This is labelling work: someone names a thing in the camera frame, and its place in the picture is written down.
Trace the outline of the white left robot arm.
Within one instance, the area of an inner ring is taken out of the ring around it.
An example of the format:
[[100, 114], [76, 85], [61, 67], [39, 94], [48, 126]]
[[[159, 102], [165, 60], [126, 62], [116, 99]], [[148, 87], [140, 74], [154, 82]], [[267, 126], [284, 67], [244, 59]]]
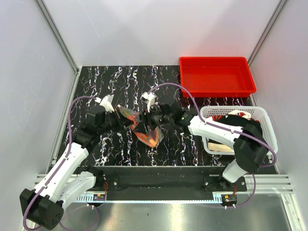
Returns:
[[95, 167], [86, 167], [75, 180], [68, 180], [99, 143], [101, 135], [131, 125], [133, 121], [125, 114], [124, 107], [119, 105], [108, 111], [106, 106], [93, 106], [82, 125], [70, 134], [68, 146], [51, 171], [33, 189], [21, 192], [24, 228], [31, 230], [27, 225], [30, 220], [38, 228], [52, 230], [61, 222], [68, 206], [83, 192], [104, 187], [103, 171]]

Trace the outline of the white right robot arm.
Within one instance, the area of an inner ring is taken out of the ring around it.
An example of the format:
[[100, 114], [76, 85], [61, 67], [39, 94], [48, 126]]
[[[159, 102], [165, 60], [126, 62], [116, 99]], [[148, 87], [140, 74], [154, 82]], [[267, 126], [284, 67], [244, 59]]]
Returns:
[[180, 132], [208, 138], [234, 151], [234, 160], [218, 179], [222, 190], [231, 190], [240, 177], [247, 173], [255, 174], [262, 167], [269, 147], [259, 129], [250, 122], [246, 121], [243, 127], [223, 124], [182, 110], [176, 101], [155, 103], [154, 96], [144, 95], [141, 101], [147, 106], [140, 114], [140, 131], [149, 134], [160, 125], [171, 125]]

